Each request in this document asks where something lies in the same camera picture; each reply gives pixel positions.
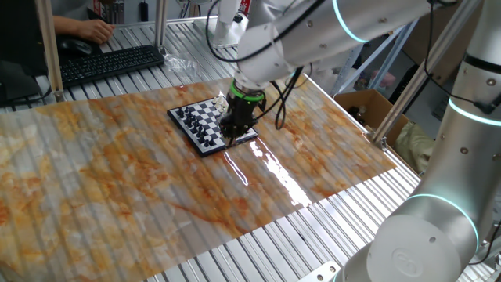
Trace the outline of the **person's bare hand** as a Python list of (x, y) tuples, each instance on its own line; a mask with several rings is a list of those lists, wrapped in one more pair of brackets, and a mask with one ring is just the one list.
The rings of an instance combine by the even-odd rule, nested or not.
[(86, 20), (77, 24), (77, 36), (97, 44), (106, 43), (113, 35), (115, 26), (102, 20)]

